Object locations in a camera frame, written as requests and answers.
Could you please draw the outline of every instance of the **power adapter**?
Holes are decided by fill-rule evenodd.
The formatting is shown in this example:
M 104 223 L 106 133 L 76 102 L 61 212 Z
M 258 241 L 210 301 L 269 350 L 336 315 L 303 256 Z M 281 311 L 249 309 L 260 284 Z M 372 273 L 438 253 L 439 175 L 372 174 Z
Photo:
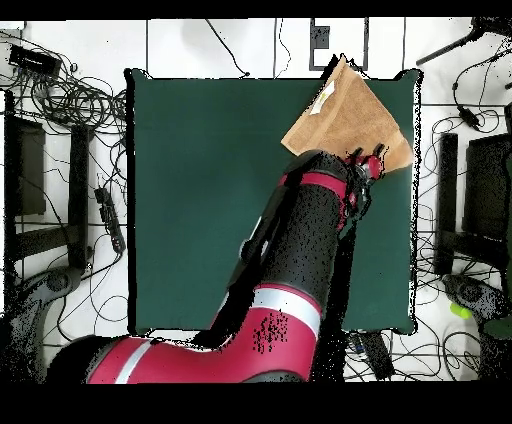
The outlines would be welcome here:
M 480 122 L 473 112 L 462 106 L 457 106 L 457 109 L 459 111 L 459 116 L 468 126 L 477 131 L 480 129 Z
M 27 50 L 12 44 L 9 65 L 35 72 L 39 75 L 57 78 L 62 61 L 48 54 Z

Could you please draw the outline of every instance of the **chair leg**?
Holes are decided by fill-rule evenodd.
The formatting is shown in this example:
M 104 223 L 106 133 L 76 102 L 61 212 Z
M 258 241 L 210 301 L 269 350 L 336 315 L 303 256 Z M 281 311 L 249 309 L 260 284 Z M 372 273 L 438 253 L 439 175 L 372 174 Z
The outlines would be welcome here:
M 435 51 L 434 53 L 431 53 L 428 56 L 421 58 L 420 60 L 418 60 L 416 62 L 416 66 L 423 65 L 424 63 L 429 62 L 432 59 L 435 59 L 436 57 L 442 56 L 443 54 L 448 53 L 457 47 L 462 47 L 465 44 L 467 44 L 469 41 L 478 40 L 483 34 L 484 34 L 483 32 L 473 29 L 464 38 L 461 38 L 460 40 L 457 40 L 454 43 L 449 44 L 446 47 L 443 47 L 442 49 L 439 49 L 439 50 Z

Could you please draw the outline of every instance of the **green table surface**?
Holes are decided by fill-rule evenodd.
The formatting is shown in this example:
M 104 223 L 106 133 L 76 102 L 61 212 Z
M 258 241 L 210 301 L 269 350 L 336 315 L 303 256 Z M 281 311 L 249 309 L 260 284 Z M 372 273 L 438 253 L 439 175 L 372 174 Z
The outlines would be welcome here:
M 280 141 L 319 79 L 135 82 L 138 329 L 205 329 L 247 238 L 293 158 Z M 413 143 L 419 72 L 368 86 Z M 372 188 L 358 227 L 343 327 L 413 329 L 409 317 L 412 167 Z

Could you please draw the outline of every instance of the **black cable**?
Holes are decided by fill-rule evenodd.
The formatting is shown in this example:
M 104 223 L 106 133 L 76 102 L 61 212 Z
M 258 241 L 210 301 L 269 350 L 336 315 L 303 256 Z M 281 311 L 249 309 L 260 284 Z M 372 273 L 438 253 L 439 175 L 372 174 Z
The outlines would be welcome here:
M 62 258 L 63 256 L 66 256 L 67 254 L 68 254 L 68 252 L 66 251 L 66 252 L 64 252 L 62 255 L 57 256 L 53 261 L 51 261 L 51 262 L 48 264 L 48 266 L 46 267 L 46 270 L 48 271 L 48 270 L 50 269 L 50 267 L 52 266 L 52 264 L 53 264 L 55 261 L 59 260 L 59 259 L 60 259 L 60 258 Z
M 128 303 L 128 299 L 125 297 L 125 296 L 121 296 L 121 295 L 114 295 L 114 296 L 110 296 L 107 300 L 105 300 L 105 302 L 102 303 L 102 305 L 100 306 L 100 309 L 98 310 L 98 312 L 96 313 L 96 318 L 94 320 L 94 327 L 93 327 L 93 334 L 96 334 L 96 324 L 98 322 L 98 318 L 101 317 L 102 319 L 104 319 L 105 321 L 109 321 L 109 322 L 119 322 L 119 321 L 122 321 L 124 319 L 126 319 L 128 317 L 128 314 L 126 314 L 122 319 L 118 319 L 118 320 L 110 320 L 110 319 L 106 319 L 103 317 L 103 315 L 101 315 L 101 310 L 103 309 L 103 307 L 112 299 L 116 299 L 116 298 L 121 298 L 121 299 L 124 299 L 126 300 L 126 303 Z
M 350 365 L 348 362 L 346 362 L 346 363 L 345 363 L 345 365 L 346 365 L 347 367 L 349 367 L 349 368 L 352 370 L 352 372 L 353 372 L 356 376 L 358 376 L 358 377 L 359 377 L 359 379 L 360 379 L 363 383 L 365 383 L 363 376 L 362 376 L 360 373 L 358 373 L 358 372 L 354 369 L 354 367 L 352 367 L 352 365 Z
M 64 313 L 64 310 L 66 309 L 66 303 L 67 303 L 66 298 L 67 298 L 67 295 L 66 295 L 66 296 L 64 296 L 64 298 L 63 298 L 64 302 L 63 302 L 63 304 L 62 304 L 62 309 L 60 310 L 60 314 L 59 314 L 59 316 L 57 317 L 57 330 L 59 331 L 59 333 L 60 333 L 60 335 L 61 335 L 62 337 L 64 337 L 68 342 L 71 342 L 71 341 L 72 341 L 72 339 L 70 339 L 68 336 L 66 336 L 66 335 L 64 334 L 64 332 L 62 331 L 62 328 L 60 327 L 62 314 Z
M 411 355 L 413 356 L 417 361 L 421 362 L 422 364 L 424 364 L 431 372 L 432 374 L 425 374 L 425 373 L 412 373 L 412 374 L 408 374 L 409 376 L 423 376 L 423 377 L 437 377 L 439 380 L 442 380 L 441 377 L 439 377 L 439 373 L 441 372 L 442 370 L 442 365 L 441 365 L 441 358 L 439 357 L 439 345 L 440 345 L 440 340 L 439 340 L 439 337 L 437 335 L 437 333 L 432 329 L 432 327 L 430 327 L 427 323 L 425 323 L 421 318 L 419 318 L 418 316 L 416 316 L 416 319 L 422 323 L 425 327 L 427 327 L 430 332 L 435 336 L 436 340 L 437 340 L 437 359 L 439 360 L 439 367 L 437 369 L 437 371 L 434 371 L 432 370 L 432 368 L 430 368 L 430 366 L 427 365 L 426 362 L 424 362 L 423 360 L 421 360 L 420 358 L 418 358 L 417 356 L 414 356 L 414 355 Z M 400 343 L 402 344 L 402 346 L 404 347 L 404 349 L 407 351 L 408 354 L 411 353 L 411 351 L 404 345 L 403 343 L 403 340 L 402 340 L 402 336 L 400 335 L 399 336 L 399 339 L 400 339 Z
M 69 184 L 69 181 L 67 181 L 65 178 L 64 178 L 64 175 L 62 175 L 62 172 L 60 171 L 60 169 L 58 168 L 53 168 L 53 169 L 49 169 L 48 171 L 43 171 L 43 174 L 47 174 L 49 172 L 55 172 L 57 171 L 60 175 L 60 178 L 62 179 L 62 181 L 64 181 L 66 184 Z M 87 193 L 87 197 L 91 200 L 95 200 L 96 198 L 95 197 L 92 197 L 89 195 L 89 193 Z
M 101 235 L 101 236 L 99 236 L 99 237 L 96 239 L 96 241 L 94 242 L 94 246 L 93 246 L 93 257 L 94 257 L 94 255 L 95 255 L 95 253 L 96 253 L 96 245 L 97 245 L 98 241 L 99 241 L 102 237 L 105 237 L 105 236 L 107 236 L 107 234 L 102 234 L 102 235 Z M 116 263 L 118 263 L 118 262 L 121 260 L 122 256 L 123 256 L 122 254 L 121 254 L 121 255 L 117 255 L 117 256 L 116 256 L 116 259 L 114 259 L 114 261 L 113 261 L 110 265 L 108 265 L 108 266 L 106 266 L 106 267 L 103 267 L 102 269 L 100 269 L 100 270 L 98 270 L 98 271 L 96 271 L 96 272 L 93 272 L 93 273 L 91 273 L 90 275 L 87 275 L 87 276 L 85 276 L 85 277 L 82 277 L 82 278 L 81 278 L 81 281 L 84 281 L 84 280 L 86 280 L 86 279 L 90 278 L 91 276 L 96 275 L 96 274 L 98 274 L 98 273 L 100 273 L 100 272 L 102 272 L 102 271 L 104 271 L 104 270 L 106 270 L 106 269 L 110 269 L 111 267 L 113 267 Z M 101 285 L 101 283 L 103 282 L 103 280 L 105 279 L 105 277 L 106 277 L 106 276 L 107 276 L 107 273 L 105 273 L 105 275 L 102 277 L 102 279 L 100 280 L 100 282 L 96 285 L 96 287 L 94 287 L 94 289 L 91 291 L 91 294 L 92 294 L 92 293 L 94 293 L 94 292 L 98 289 L 98 287 Z M 73 313 L 74 313 L 74 312 L 75 312 L 75 311 L 76 311 L 80 306 L 82 306 L 82 305 L 85 303 L 85 301 L 89 298 L 89 296 L 90 296 L 91 294 L 89 294 L 88 296 L 86 296 L 86 297 L 85 297 L 85 298 L 84 298 L 84 299 L 83 299 L 83 300 L 82 300 L 82 301 L 81 301 L 81 302 L 80 302 L 80 303 L 79 303 L 79 304 L 78 304 L 78 305 L 77 305 L 77 306 L 76 306 L 76 307 L 75 307 L 71 312 L 69 312 L 69 313 L 68 313 L 64 318 L 59 319 L 59 320 L 58 320 L 58 324 L 61 324 L 62 322 L 64 322 L 64 321 L 65 321 L 65 320 L 66 320 L 66 319 L 67 319 L 71 314 L 73 314 Z M 65 306 L 66 306 L 66 305 L 64 304 L 64 307 L 62 308 L 62 310 L 61 310 L 61 313 L 60 313 L 59 317 L 62 317 L 62 315 L 64 314 Z M 55 325 L 52 329 L 50 329 L 50 330 L 49 330 L 49 331 L 44 335 L 43 340 L 44 340 L 44 339 L 45 339 L 45 338 L 46 338 L 46 337 L 47 337 L 47 336 L 48 336 L 48 335 L 49 335 L 53 330 L 55 330 L 55 329 L 58 329 L 58 325 Z
M 67 59 L 71 67 L 76 68 L 76 64 L 72 63 L 67 56 L 52 52 L 21 37 L 14 38 L 36 46 L 32 50 L 41 50 L 52 57 L 59 58 L 62 62 L 61 70 L 65 75 L 64 78 L 60 76 L 53 78 L 22 71 L 22 77 L 27 76 L 27 84 L 25 84 L 24 90 L 29 88 L 28 81 L 33 81 L 30 87 L 30 95 L 38 113 L 17 112 L 45 119 L 49 127 L 57 134 L 63 133 L 56 131 L 50 121 L 68 130 L 73 124 L 86 124 L 95 130 L 114 125 L 118 129 L 118 133 L 124 135 L 126 90 L 121 90 L 120 93 L 114 95 L 112 87 L 104 80 L 95 77 L 76 79 L 71 75 L 72 72 L 68 71 L 63 57 Z M 109 87 L 111 93 L 108 94 L 85 81 L 90 79 L 104 83 Z M 17 78 L 12 85 L 19 84 L 20 81 Z M 61 91 L 63 95 L 55 95 L 51 93 L 52 91 Z
M 93 271 L 94 271 L 94 254 L 93 254 L 93 257 L 92 257 L 92 263 L 91 263 L 91 274 L 89 275 L 89 299 L 91 300 L 91 305 L 92 305 L 92 307 L 93 307 L 93 309 L 94 309 L 94 312 L 96 312 L 96 321 L 98 320 L 98 317 L 101 317 L 103 320 L 108 321 L 108 322 L 119 322 L 119 321 L 122 321 L 122 320 L 126 319 L 128 315 L 124 316 L 123 318 L 116 319 L 116 320 L 112 320 L 112 319 L 106 318 L 106 317 L 104 317 L 103 315 L 101 315 L 101 308 L 102 308 L 103 306 L 105 306 L 105 304 L 106 304 L 106 302 L 107 302 L 107 301 L 105 301 L 105 302 L 103 303 L 103 305 L 101 305 L 101 306 L 100 306 L 99 310 L 96 308 L 96 305 L 94 304 L 94 301 L 92 300 L 92 277 L 93 277 L 93 275 L 94 275 L 94 272 L 93 272 Z
M 487 83 L 487 74 L 489 73 L 489 69 L 490 69 L 490 66 L 493 62 L 495 62 L 496 60 L 498 60 L 499 58 L 509 54 L 512 52 L 512 49 L 507 49 L 507 50 L 504 50 L 503 52 L 501 53 L 498 53 L 499 50 L 501 49 L 501 47 L 503 46 L 503 44 L 507 41 L 507 39 L 503 40 L 503 42 L 501 43 L 501 45 L 498 47 L 498 50 L 496 51 L 496 54 L 494 54 L 493 56 L 481 61 L 481 62 L 478 62 L 478 63 L 475 63 L 474 65 L 471 65 L 471 66 L 468 66 L 466 69 L 464 69 L 456 78 L 453 86 L 452 86 L 452 93 L 453 93 L 453 100 L 455 102 L 455 104 L 457 105 L 457 109 L 459 110 L 459 116 L 463 119 L 464 122 L 466 122 L 466 124 L 468 124 L 470 127 L 472 127 L 473 129 L 475 129 L 476 131 L 480 132 L 480 133 L 483 133 L 483 134 L 489 134 L 491 132 L 493 132 L 496 128 L 498 128 L 498 125 L 499 125 L 499 115 L 498 113 L 495 111 L 495 110 L 492 110 L 492 109 L 489 109 L 489 110 L 485 110 L 485 111 L 482 111 L 482 108 L 480 107 L 481 105 L 481 102 L 482 102 L 482 98 L 483 98 L 483 93 L 484 93 L 484 90 L 485 90 L 485 85 Z M 479 104 L 478 104 L 478 108 L 480 110 L 480 114 L 482 117 L 483 117 L 483 120 L 484 122 L 483 123 L 480 123 L 480 121 L 478 120 L 478 115 L 475 115 L 469 108 L 464 108 L 463 106 L 461 106 L 459 104 L 459 102 L 457 101 L 457 96 L 456 96 L 456 91 L 457 91 L 457 88 L 459 86 L 459 79 L 460 77 L 466 73 L 467 71 L 469 71 L 470 69 L 472 68 L 475 68 L 477 66 L 481 66 L 483 65 L 484 63 L 487 63 L 489 62 L 489 67 L 487 68 L 487 71 L 485 73 L 485 77 L 484 77 L 484 83 L 483 83 L 483 88 L 482 88 L 482 93 L 480 95 L 480 101 L 479 101 Z M 487 116 L 491 116 L 490 113 L 497 118 L 497 122 L 496 122 L 496 126 L 491 129 L 491 130 L 488 130 L 488 131 L 483 131 L 481 128 L 485 125 L 485 115 Z
M 283 44 L 283 41 L 281 40 L 281 30 L 283 29 L 283 21 L 284 21 L 284 18 L 281 18 L 281 25 L 279 26 L 279 43 L 281 43 L 281 46 L 284 47 L 284 49 L 286 50 L 286 52 L 288 53 L 288 62 L 286 63 L 286 68 L 282 69 L 279 74 L 277 74 L 276 77 L 274 78 L 279 78 L 279 76 L 283 73 L 283 72 L 286 72 L 288 70 L 288 65 L 290 64 L 290 61 L 292 60 L 292 55 L 290 54 L 290 50 L 288 50 L 288 47 L 286 47 L 284 44 Z
M 452 373 L 452 372 L 451 372 L 451 370 L 450 370 L 450 364 L 449 364 L 449 362 L 448 362 L 448 355 L 447 355 L 447 353 L 446 353 L 446 351 L 447 351 L 447 349 L 446 349 L 446 342 L 447 342 L 450 338 L 452 338 L 453 336 L 456 336 L 456 335 L 459 335 L 459 334 L 460 334 L 460 335 L 464 335 L 464 336 L 466 336 L 466 337 L 470 337 L 470 338 L 472 338 L 473 340 L 475 340 L 478 344 L 480 344 L 480 340 L 479 340 L 479 339 L 477 339 L 473 334 L 468 333 L 468 332 L 466 332 L 466 331 L 455 331 L 455 332 L 453 332 L 453 333 L 450 333 L 449 335 L 447 335 L 447 336 L 444 338 L 444 340 L 443 340 L 443 344 L 442 344 L 442 351 L 443 351 L 444 364 L 445 364 L 446 370 L 448 371 L 448 374 L 450 375 L 450 377 L 451 377 L 451 379 L 452 379 L 453 381 L 457 381 L 457 379 L 455 378 L 455 376 L 453 375 L 453 373 Z M 457 358 L 456 356 L 454 356 L 454 357 L 455 357 L 455 358 L 456 358 L 456 360 L 457 360 L 457 365 L 458 365 L 459 363 L 463 363 L 463 364 L 464 364 L 464 365 L 466 365 L 468 368 L 470 368 L 470 369 L 472 369 L 473 371 L 475 371 L 475 369 L 474 369 L 474 368 L 472 368 L 472 366 L 465 364 L 463 361 L 461 361 L 461 360 L 460 360 L 459 358 Z
M 226 43 L 224 43 L 224 41 L 222 40 L 222 38 L 220 38 L 220 35 L 217 33 L 217 31 L 215 30 L 215 28 L 213 27 L 213 25 L 211 24 L 210 20 L 209 19 L 205 19 L 206 23 L 209 25 L 209 27 L 211 28 L 211 30 L 213 31 L 213 33 L 215 34 L 215 36 L 217 37 L 217 39 L 222 43 L 222 45 L 224 46 L 224 48 L 227 50 L 227 52 L 230 54 L 231 58 L 233 59 L 233 63 L 235 64 L 236 66 L 236 69 L 238 69 L 242 74 L 243 76 L 241 78 L 244 78 L 244 77 L 248 77 L 249 75 L 251 75 L 249 72 L 245 72 L 245 71 L 242 71 L 242 69 L 240 69 L 240 66 L 238 66 L 238 63 L 236 63 L 236 59 L 235 59 L 235 56 L 233 55 L 233 53 L 231 52 L 231 50 L 229 50 L 229 47 L 226 46 Z

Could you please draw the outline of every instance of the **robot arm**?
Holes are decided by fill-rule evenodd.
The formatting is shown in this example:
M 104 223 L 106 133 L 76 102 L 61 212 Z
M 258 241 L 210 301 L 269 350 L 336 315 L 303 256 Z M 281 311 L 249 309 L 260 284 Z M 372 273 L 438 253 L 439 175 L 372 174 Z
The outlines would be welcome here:
M 190 344 L 87 337 L 59 352 L 47 381 L 308 381 L 338 234 L 362 188 L 380 176 L 377 156 L 342 161 L 312 151 L 292 163 L 240 250 L 211 329 Z

